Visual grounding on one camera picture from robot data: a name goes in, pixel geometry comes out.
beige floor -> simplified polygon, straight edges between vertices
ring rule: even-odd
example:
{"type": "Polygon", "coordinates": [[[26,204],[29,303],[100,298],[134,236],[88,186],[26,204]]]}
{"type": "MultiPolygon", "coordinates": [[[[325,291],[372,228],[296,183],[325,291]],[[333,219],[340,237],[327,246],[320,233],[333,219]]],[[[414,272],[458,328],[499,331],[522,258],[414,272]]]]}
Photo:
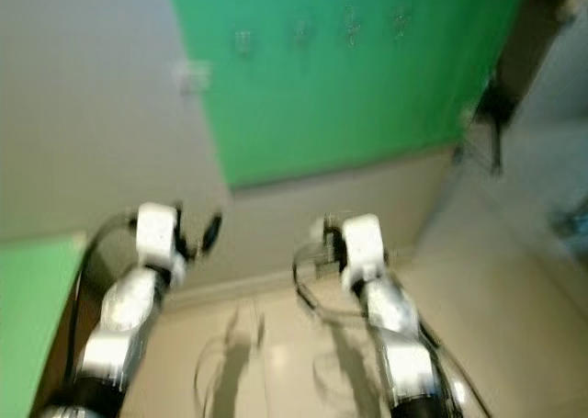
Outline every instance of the beige floor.
{"type": "MultiPolygon", "coordinates": [[[[498,182],[456,172],[398,273],[494,416],[588,416],[588,283],[552,254],[521,169],[498,182]]],[[[336,280],[317,290],[349,303],[336,280]]],[[[312,321],[290,288],[166,313],[123,416],[379,416],[372,360],[363,331],[312,321]]]]}

green wall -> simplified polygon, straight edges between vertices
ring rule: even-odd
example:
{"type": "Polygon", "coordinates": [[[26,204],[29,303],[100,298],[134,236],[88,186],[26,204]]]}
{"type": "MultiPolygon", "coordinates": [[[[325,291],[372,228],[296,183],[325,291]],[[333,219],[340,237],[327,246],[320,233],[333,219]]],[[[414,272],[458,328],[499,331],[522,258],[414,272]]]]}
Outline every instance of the green wall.
{"type": "Polygon", "coordinates": [[[212,64],[203,104],[226,178],[243,186],[458,141],[518,1],[174,4],[189,58],[212,64]]]}
{"type": "Polygon", "coordinates": [[[28,416],[80,256],[73,237],[0,245],[0,416],[28,416]]]}

white wall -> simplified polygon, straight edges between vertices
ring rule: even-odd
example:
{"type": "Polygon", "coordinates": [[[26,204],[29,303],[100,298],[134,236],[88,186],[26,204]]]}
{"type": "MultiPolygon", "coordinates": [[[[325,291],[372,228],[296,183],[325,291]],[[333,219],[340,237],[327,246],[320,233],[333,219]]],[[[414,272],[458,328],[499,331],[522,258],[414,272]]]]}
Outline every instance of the white wall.
{"type": "Polygon", "coordinates": [[[449,150],[232,197],[198,100],[174,87],[185,55],[169,0],[0,0],[0,21],[2,238],[182,198],[193,233],[225,210],[218,249],[190,280],[212,283],[288,267],[328,210],[376,212],[408,246],[443,182],[449,150]]]}

black cable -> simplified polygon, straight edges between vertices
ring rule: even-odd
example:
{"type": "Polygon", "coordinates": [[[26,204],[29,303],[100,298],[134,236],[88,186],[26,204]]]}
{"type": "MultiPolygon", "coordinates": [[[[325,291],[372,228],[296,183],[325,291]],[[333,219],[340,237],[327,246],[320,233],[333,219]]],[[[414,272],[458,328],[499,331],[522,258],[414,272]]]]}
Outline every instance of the black cable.
{"type": "Polygon", "coordinates": [[[73,296],[72,310],[70,311],[69,334],[67,338],[67,350],[65,359],[65,370],[63,372],[63,384],[67,384],[72,380],[74,371],[75,358],[75,334],[77,330],[77,319],[80,310],[80,296],[82,290],[82,280],[85,277],[85,270],[88,268],[90,259],[92,258],[96,248],[100,243],[114,230],[120,228],[132,228],[136,223],[135,213],[120,213],[112,216],[105,221],[98,229],[92,240],[86,246],[84,255],[77,268],[75,277],[75,293],[73,296]]]}
{"type": "Polygon", "coordinates": [[[482,411],[486,415],[486,418],[492,418],[492,413],[490,412],[490,408],[482,399],[481,394],[478,392],[478,389],[476,389],[476,385],[471,380],[471,377],[469,376],[468,372],[466,372],[466,369],[464,369],[463,366],[460,365],[460,363],[458,362],[458,359],[451,353],[451,351],[449,351],[449,349],[447,349],[446,346],[441,344],[439,346],[439,348],[443,349],[445,351],[447,357],[449,358],[451,363],[453,363],[453,366],[455,366],[456,369],[458,370],[459,375],[463,379],[466,380],[466,384],[468,385],[469,390],[471,390],[471,393],[474,395],[474,398],[476,399],[476,401],[480,405],[482,411]]]}
{"type": "Polygon", "coordinates": [[[302,299],[302,301],[304,301],[306,306],[311,311],[315,312],[324,321],[341,324],[343,326],[347,323],[350,323],[350,320],[355,319],[361,320],[362,324],[365,325],[365,322],[368,319],[368,315],[365,312],[335,311],[324,308],[323,305],[314,297],[308,287],[299,282],[298,262],[300,262],[303,258],[312,258],[312,256],[309,254],[309,251],[312,247],[315,246],[317,246],[317,243],[306,244],[294,254],[294,259],[292,260],[292,279],[294,280],[296,293],[302,299]]]}

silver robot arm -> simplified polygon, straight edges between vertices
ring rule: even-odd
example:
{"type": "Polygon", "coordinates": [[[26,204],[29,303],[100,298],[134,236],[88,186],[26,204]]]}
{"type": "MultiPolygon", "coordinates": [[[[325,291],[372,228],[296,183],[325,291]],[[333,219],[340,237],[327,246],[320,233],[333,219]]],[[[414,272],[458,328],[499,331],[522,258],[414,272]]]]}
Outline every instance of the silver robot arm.
{"type": "Polygon", "coordinates": [[[393,416],[411,409],[428,413],[417,416],[445,416],[442,380],[421,339],[418,311],[390,276],[378,218],[368,214],[346,220],[341,234],[346,250],[342,284],[357,295],[367,322],[374,326],[370,331],[382,387],[390,410],[396,411],[393,416]]]}
{"type": "MultiPolygon", "coordinates": [[[[376,346],[381,386],[391,416],[461,416],[439,370],[431,345],[434,338],[424,330],[413,301],[388,269],[378,218],[368,214],[339,224],[327,217],[322,230],[326,254],[312,260],[316,265],[338,262],[344,290],[359,300],[361,316],[376,346]]],[[[305,304],[327,321],[348,319],[351,313],[323,308],[299,282],[297,260],[295,257],[294,282],[305,304]]]]}
{"type": "Polygon", "coordinates": [[[80,356],[73,383],[51,401],[42,417],[119,415],[165,295],[184,281],[188,261],[208,251],[220,228],[221,218],[217,216],[200,249],[189,252],[179,230],[180,215],[171,207],[140,206],[136,232],[139,263],[108,290],[100,321],[80,356]]]}

